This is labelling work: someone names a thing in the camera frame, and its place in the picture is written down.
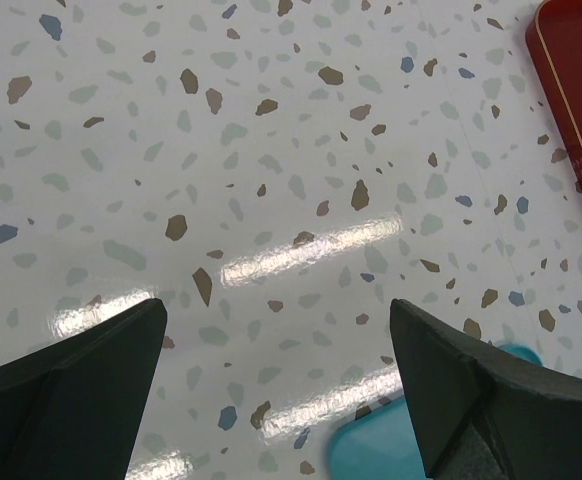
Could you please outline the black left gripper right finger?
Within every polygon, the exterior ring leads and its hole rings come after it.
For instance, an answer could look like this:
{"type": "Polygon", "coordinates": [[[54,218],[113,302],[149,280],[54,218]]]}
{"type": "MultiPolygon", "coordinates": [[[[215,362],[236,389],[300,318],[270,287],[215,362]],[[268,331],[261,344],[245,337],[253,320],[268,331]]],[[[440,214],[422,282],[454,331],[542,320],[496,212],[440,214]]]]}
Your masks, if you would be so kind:
{"type": "Polygon", "coordinates": [[[430,479],[582,479],[582,379],[477,340],[407,300],[390,332],[430,479]]]}

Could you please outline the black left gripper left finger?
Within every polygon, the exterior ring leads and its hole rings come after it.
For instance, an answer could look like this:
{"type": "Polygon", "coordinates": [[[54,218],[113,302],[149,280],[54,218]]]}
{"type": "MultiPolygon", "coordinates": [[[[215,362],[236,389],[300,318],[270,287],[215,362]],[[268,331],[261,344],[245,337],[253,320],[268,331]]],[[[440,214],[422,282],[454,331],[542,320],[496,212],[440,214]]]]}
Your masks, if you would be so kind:
{"type": "Polygon", "coordinates": [[[122,479],[167,312],[144,300],[0,366],[0,479],[122,479]]]}

